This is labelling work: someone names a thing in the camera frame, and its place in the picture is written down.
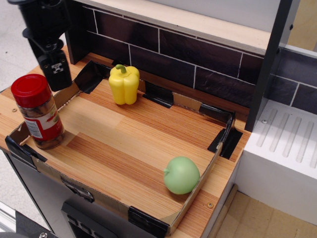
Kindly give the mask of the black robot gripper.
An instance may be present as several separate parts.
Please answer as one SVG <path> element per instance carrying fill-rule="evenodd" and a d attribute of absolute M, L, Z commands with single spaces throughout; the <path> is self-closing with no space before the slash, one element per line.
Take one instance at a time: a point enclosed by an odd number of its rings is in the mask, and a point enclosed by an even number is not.
<path fill-rule="evenodd" d="M 17 5 L 26 29 L 27 38 L 41 70 L 52 91 L 57 92 L 72 84 L 69 65 L 62 49 L 61 35 L 71 27 L 64 0 L 9 0 Z"/>

